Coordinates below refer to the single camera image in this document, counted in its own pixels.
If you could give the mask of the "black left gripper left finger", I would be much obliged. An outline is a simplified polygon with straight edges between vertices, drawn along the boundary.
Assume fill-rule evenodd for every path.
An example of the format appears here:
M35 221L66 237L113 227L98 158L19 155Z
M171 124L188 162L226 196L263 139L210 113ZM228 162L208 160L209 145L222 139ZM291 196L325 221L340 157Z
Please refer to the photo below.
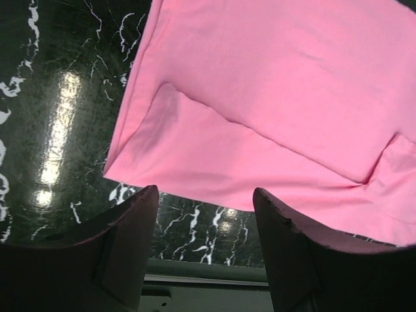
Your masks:
M159 191L123 203L35 246L1 245L2 311L137 311Z

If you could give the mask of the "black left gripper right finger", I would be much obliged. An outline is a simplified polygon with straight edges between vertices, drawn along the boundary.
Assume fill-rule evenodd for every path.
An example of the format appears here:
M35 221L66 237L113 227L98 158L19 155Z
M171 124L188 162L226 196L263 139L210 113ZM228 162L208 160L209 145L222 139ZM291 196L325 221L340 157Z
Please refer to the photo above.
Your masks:
M253 192L275 311L414 311L415 247L357 239Z

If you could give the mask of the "pink t shirt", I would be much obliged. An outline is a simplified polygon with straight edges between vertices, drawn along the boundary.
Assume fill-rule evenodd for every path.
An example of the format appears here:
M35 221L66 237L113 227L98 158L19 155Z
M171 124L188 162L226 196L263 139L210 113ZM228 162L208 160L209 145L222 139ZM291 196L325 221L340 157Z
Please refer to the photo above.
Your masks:
M415 242L415 12L398 1L154 1L103 175Z

